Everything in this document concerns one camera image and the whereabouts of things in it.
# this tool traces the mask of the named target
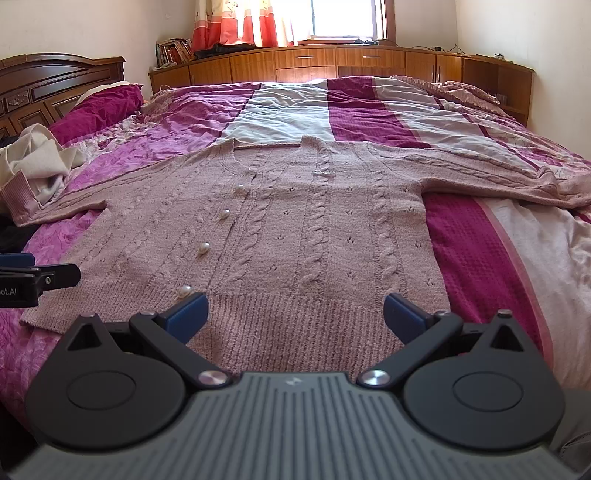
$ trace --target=drawer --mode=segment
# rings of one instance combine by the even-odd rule
[[[334,67],[334,48],[295,48],[275,51],[275,66],[278,69],[297,67]]]
[[[299,67],[277,70],[277,81],[283,83],[303,83],[333,78],[336,78],[336,67]]]
[[[337,48],[336,61],[339,67],[389,67],[403,69],[406,59],[403,51],[385,48]]]

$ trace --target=knit sweater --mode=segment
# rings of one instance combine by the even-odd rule
[[[578,207],[591,203],[590,180],[304,137],[225,141],[46,206],[22,175],[0,194],[19,225],[103,209],[63,258],[80,267],[79,286],[44,293],[25,322],[65,332],[82,312],[120,321],[169,308],[190,285],[210,301],[190,346],[221,368],[355,375],[401,346],[384,325],[384,295],[399,292],[431,312],[449,307],[422,193]]]

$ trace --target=white stripe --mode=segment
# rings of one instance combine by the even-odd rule
[[[591,225],[557,207],[483,202],[525,265],[552,338],[556,378],[591,389]]]
[[[264,83],[218,142],[299,142],[302,135],[335,141],[329,121],[326,80],[285,85]]]
[[[425,90],[395,79],[374,79],[377,97],[415,136],[434,148],[458,155],[471,153],[495,158],[518,167],[527,163],[492,138],[459,112],[441,110]],[[443,105],[454,105],[440,100]]]

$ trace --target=beige cloth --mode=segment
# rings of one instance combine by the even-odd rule
[[[37,201],[44,205],[63,186],[70,170],[83,163],[80,150],[62,148],[46,127],[35,124],[23,130],[12,145],[0,148],[0,186],[21,171]],[[2,201],[0,213],[7,213]]]

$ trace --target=magenta pillow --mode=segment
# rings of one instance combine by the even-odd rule
[[[118,124],[144,103],[140,85],[121,85],[90,95],[49,127],[61,145]]]

